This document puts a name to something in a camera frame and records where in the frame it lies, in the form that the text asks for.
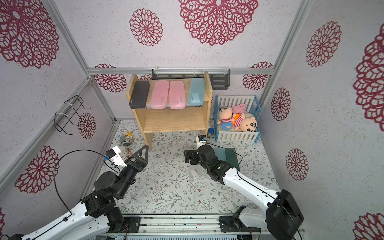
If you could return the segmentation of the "dark green pencil case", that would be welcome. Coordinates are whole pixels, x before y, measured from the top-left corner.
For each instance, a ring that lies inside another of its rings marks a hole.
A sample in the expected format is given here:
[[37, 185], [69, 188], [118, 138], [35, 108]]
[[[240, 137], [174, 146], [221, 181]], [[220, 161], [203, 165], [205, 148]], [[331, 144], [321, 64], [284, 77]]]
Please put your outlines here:
[[238, 155], [236, 153], [235, 148], [225, 148], [225, 154], [226, 154], [226, 162], [231, 164], [237, 170], [240, 170]]

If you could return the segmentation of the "clear pencil case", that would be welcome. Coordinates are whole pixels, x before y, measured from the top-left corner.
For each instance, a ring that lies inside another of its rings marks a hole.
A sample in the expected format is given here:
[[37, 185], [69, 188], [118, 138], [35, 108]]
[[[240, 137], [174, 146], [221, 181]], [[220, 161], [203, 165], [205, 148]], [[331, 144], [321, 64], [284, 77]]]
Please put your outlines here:
[[206, 180], [211, 180], [211, 177], [208, 175], [208, 171], [206, 169], [202, 169], [202, 176]]
[[200, 165], [188, 164], [189, 168], [189, 177], [191, 180], [200, 180], [202, 176], [202, 168]]

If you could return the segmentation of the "teal pencil case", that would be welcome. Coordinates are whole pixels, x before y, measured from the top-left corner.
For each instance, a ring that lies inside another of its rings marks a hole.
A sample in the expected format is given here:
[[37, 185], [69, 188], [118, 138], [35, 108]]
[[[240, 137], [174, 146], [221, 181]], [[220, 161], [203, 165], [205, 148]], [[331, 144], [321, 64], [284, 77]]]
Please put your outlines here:
[[227, 161], [227, 156], [226, 156], [226, 149], [225, 148], [219, 148], [216, 147], [214, 148], [215, 155], [217, 156], [219, 161]]

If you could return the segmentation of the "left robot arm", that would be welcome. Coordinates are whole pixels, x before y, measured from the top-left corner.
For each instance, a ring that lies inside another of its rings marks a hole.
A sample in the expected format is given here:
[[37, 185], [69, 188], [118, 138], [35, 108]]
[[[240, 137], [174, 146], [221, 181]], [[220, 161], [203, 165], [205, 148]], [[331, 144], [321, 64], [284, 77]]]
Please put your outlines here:
[[113, 147], [102, 155], [117, 173], [105, 172], [94, 182], [95, 189], [61, 217], [30, 234], [15, 234], [11, 240], [87, 240], [122, 229], [125, 218], [116, 201], [123, 199], [131, 185], [148, 164], [149, 146], [144, 145], [123, 160], [120, 149]]

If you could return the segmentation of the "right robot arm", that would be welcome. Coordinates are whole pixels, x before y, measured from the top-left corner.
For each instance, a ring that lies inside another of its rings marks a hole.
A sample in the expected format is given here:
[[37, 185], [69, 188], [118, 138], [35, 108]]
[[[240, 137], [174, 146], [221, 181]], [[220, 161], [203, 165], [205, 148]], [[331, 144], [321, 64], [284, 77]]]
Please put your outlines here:
[[233, 219], [239, 228], [267, 229], [277, 240], [295, 239], [304, 216], [290, 192], [277, 192], [258, 184], [230, 163], [219, 160], [208, 144], [197, 150], [185, 150], [184, 156], [185, 163], [200, 165], [213, 181], [234, 189], [259, 207], [238, 209]]

